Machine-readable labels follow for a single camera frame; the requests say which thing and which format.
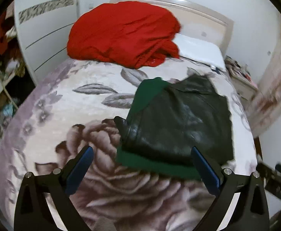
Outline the black leather jacket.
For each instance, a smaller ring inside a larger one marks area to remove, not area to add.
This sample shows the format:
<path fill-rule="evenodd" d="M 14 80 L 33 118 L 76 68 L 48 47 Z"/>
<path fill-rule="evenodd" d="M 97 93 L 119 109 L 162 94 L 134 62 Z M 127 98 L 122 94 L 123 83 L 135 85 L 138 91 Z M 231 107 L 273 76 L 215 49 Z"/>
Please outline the black leather jacket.
<path fill-rule="evenodd" d="M 219 165 L 233 160 L 232 122 L 228 101 L 219 95 L 207 76 L 197 74 L 171 84 L 155 97 L 163 103 L 171 128 L 180 134 L 178 147 L 171 152 L 187 165 L 191 149 L 213 158 Z"/>

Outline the green striped jacket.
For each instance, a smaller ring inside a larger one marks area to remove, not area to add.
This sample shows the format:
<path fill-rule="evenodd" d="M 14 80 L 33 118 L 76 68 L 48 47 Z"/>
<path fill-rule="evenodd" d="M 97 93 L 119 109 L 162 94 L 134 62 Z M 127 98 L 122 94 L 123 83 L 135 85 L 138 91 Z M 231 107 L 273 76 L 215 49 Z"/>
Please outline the green striped jacket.
<path fill-rule="evenodd" d="M 200 180 L 190 159 L 184 165 L 171 149 L 177 148 L 180 134 L 175 132 L 163 110 L 163 103 L 155 103 L 170 83 L 157 77 L 145 79 L 137 88 L 126 119 L 115 117 L 121 141 L 116 161 L 123 166 L 181 179 Z"/>

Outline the floral plush bed blanket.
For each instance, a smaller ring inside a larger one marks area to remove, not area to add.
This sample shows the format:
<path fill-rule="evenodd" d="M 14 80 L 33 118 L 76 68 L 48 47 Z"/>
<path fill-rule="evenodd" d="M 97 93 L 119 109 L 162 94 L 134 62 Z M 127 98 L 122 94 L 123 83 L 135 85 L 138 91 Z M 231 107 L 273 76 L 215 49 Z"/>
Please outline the floral plush bed blanket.
<path fill-rule="evenodd" d="M 115 161 L 120 136 L 113 118 L 128 115 L 133 96 L 145 79 L 170 83 L 207 74 L 228 99 L 234 160 L 227 166 L 249 175 L 256 151 L 243 107 L 227 74 L 185 58 L 158 67 L 127 69 L 116 64 L 68 59 L 41 82 L 17 110 L 0 146 L 0 211 L 14 221 L 17 195 L 27 172 L 35 175 L 62 168 L 84 147 L 95 158 L 71 201 L 94 227 L 99 218 L 117 230 L 192 230 L 213 201 L 205 186 L 128 169 Z"/>

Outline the pink floral curtain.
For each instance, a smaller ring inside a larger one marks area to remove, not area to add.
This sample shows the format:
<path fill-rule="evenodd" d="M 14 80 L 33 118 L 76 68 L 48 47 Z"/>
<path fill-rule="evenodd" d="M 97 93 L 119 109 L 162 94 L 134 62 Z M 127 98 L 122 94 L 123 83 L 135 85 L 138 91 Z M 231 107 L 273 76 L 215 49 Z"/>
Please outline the pink floral curtain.
<path fill-rule="evenodd" d="M 255 138 L 281 115 L 281 35 L 246 112 Z"/>

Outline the white bedside nightstand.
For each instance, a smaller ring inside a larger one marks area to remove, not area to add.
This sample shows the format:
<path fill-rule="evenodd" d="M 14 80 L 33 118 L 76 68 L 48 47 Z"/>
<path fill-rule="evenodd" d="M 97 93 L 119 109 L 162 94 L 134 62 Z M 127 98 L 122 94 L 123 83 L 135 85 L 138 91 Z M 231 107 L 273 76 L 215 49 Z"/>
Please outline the white bedside nightstand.
<path fill-rule="evenodd" d="M 256 83 L 252 81 L 249 73 L 230 56 L 226 56 L 225 64 L 232 84 L 241 99 L 242 105 L 244 107 L 248 106 L 253 96 L 255 96 L 258 91 Z"/>

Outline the white pillow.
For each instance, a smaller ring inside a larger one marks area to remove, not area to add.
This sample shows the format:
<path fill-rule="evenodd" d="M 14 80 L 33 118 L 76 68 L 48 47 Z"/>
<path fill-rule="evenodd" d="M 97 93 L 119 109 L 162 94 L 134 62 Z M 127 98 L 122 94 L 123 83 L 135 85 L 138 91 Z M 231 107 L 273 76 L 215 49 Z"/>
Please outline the white pillow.
<path fill-rule="evenodd" d="M 180 33 L 175 35 L 172 42 L 177 45 L 181 57 L 226 71 L 222 53 L 215 44 Z"/>

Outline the white sliding wardrobe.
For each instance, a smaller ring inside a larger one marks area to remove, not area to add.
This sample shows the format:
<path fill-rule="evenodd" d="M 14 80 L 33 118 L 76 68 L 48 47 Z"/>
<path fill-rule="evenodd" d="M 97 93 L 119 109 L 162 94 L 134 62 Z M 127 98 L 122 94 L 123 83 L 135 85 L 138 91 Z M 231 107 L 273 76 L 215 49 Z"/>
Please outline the white sliding wardrobe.
<path fill-rule="evenodd" d="M 14 0 L 22 55 L 34 84 L 68 58 L 66 46 L 78 19 L 78 0 Z"/>

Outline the beige bed headboard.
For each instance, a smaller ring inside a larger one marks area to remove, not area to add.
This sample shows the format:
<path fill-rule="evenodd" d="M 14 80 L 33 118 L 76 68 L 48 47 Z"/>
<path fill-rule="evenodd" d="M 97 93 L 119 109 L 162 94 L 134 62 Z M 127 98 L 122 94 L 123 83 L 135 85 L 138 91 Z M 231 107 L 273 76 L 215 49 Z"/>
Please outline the beige bed headboard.
<path fill-rule="evenodd" d="M 110 3 L 126 1 L 149 3 L 169 10 L 181 24 L 181 34 L 211 42 L 226 56 L 234 21 L 225 15 L 186 0 L 110 0 Z"/>

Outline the red quilt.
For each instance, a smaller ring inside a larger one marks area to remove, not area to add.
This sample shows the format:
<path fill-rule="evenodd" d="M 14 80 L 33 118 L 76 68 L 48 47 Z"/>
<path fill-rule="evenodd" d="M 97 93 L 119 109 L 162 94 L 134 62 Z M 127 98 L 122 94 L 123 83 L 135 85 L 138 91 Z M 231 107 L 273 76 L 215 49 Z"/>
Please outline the red quilt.
<path fill-rule="evenodd" d="M 67 54 L 77 60 L 116 63 L 130 69 L 157 67 L 179 58 L 173 42 L 181 25 L 169 10 L 149 3 L 104 3 L 71 28 Z"/>

